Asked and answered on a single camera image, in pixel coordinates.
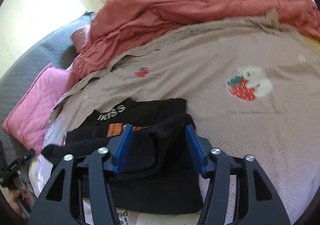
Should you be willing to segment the beige strawberry print bedsheet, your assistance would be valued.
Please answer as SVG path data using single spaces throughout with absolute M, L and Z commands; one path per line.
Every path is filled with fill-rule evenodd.
M 184 98 L 200 136 L 257 158 L 291 223 L 306 213 L 319 188 L 319 56 L 276 12 L 185 26 L 124 52 L 59 99 L 44 144 L 94 110 L 118 116 L 126 98 Z

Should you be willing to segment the black sweater with orange cuffs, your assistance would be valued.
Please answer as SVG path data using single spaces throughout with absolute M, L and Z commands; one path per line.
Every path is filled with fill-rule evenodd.
M 109 112 L 93 111 L 67 133 L 63 145 L 50 144 L 42 155 L 53 165 L 67 154 L 87 156 L 119 136 L 126 124 L 132 125 L 133 139 L 123 170 L 110 179 L 116 207 L 162 215 L 199 211 L 203 206 L 199 176 L 185 141 L 185 127 L 193 125 L 193 119 L 183 98 L 146 102 L 127 98 Z

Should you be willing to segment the red crumpled blanket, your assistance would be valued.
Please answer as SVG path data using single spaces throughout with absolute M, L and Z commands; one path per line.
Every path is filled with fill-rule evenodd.
M 69 86 L 107 67 L 123 52 L 182 26 L 270 10 L 277 11 L 281 23 L 319 39 L 319 8 L 311 0 L 107 0 L 72 63 Z

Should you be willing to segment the pink quilted blanket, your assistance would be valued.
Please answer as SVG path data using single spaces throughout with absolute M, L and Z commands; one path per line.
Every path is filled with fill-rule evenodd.
M 47 65 L 10 111 L 3 130 L 39 155 L 54 105 L 67 91 L 69 71 Z

